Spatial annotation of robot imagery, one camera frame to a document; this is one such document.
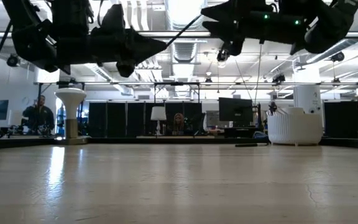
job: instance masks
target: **wooden floor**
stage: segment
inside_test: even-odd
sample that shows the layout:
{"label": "wooden floor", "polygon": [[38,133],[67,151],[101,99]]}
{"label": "wooden floor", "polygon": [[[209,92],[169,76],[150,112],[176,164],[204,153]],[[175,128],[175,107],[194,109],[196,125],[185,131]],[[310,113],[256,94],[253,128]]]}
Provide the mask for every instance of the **wooden floor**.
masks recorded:
{"label": "wooden floor", "polygon": [[1,149],[1,223],[358,224],[358,149]]}

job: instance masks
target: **black curtain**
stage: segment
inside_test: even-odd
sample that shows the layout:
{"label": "black curtain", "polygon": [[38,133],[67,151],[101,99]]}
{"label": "black curtain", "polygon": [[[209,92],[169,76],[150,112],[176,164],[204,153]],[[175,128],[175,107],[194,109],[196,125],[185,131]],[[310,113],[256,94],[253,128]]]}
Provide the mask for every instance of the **black curtain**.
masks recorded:
{"label": "black curtain", "polygon": [[134,138],[144,134],[145,103],[128,103],[127,137]]}
{"label": "black curtain", "polygon": [[89,104],[89,135],[94,138],[105,138],[106,132],[107,103]]}
{"label": "black curtain", "polygon": [[358,102],[324,103],[325,134],[331,138],[357,138]]}
{"label": "black curtain", "polygon": [[183,115],[185,115],[186,118],[191,119],[196,116],[200,116],[203,112],[201,103],[184,103],[185,104],[185,110],[183,112]]}
{"label": "black curtain", "polygon": [[183,114],[183,103],[165,103],[165,113],[167,114],[167,126],[169,129],[173,129],[173,119],[175,114]]}
{"label": "black curtain", "polygon": [[107,137],[122,138],[125,137],[126,128],[126,104],[125,103],[107,103]]}

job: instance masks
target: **white planter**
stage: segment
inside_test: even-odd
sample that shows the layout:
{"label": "white planter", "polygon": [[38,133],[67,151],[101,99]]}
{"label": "white planter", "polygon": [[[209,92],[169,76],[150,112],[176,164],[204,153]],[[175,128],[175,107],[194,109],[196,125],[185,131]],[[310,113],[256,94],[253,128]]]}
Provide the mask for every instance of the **white planter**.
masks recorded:
{"label": "white planter", "polygon": [[318,144],[323,136],[319,114],[278,114],[269,116],[267,124],[275,144]]}

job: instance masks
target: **black monitor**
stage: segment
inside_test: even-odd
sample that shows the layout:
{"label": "black monitor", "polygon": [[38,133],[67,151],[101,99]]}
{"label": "black monitor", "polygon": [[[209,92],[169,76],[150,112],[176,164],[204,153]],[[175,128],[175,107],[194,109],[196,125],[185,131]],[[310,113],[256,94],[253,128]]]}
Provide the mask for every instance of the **black monitor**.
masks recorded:
{"label": "black monitor", "polygon": [[219,120],[249,125],[254,121],[252,100],[219,98]]}

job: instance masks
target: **woman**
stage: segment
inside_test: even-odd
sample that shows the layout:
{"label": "woman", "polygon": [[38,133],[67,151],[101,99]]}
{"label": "woman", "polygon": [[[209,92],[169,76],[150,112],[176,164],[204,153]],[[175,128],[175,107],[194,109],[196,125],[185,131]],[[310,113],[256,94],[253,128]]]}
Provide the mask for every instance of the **woman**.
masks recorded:
{"label": "woman", "polygon": [[173,117],[172,135],[183,135],[185,132],[185,117],[181,113],[175,114]]}

